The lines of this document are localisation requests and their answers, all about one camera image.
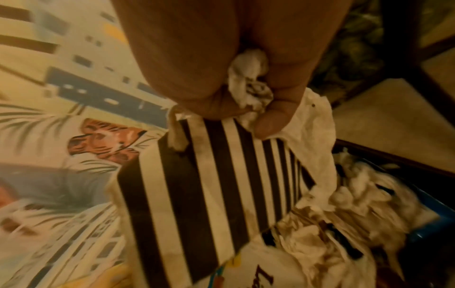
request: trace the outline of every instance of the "striped bag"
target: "striped bag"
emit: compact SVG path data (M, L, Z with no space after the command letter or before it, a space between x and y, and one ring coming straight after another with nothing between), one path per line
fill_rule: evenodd
M186 288L282 219L314 185L280 139L261 141L232 118L181 121L112 178L135 287Z

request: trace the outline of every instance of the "building print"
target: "building print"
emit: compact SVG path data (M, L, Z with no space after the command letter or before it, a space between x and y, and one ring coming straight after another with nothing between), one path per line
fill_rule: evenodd
M108 0L0 0L0 99L165 128Z

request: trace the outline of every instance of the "floor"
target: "floor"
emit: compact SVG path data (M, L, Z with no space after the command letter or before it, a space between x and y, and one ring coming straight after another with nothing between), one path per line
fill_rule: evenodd
M423 67L455 97L455 48ZM333 115L339 139L455 173L455 128L402 79L380 83Z

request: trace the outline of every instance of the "human hand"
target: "human hand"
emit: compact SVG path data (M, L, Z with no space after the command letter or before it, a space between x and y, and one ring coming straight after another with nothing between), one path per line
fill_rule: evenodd
M141 71L158 93L207 119L245 113L224 84L242 43L269 59L274 93L255 124L263 139L294 115L352 0L113 0Z

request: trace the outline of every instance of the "finger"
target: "finger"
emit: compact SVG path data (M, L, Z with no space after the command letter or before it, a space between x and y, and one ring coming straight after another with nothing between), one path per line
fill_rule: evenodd
M305 85L274 91L273 100L255 123L255 137L265 139L281 131L291 121L300 104Z
M251 107L240 109L226 86L222 86L214 95L208 98L177 100L177 102L193 113L209 120L221 120L251 111Z

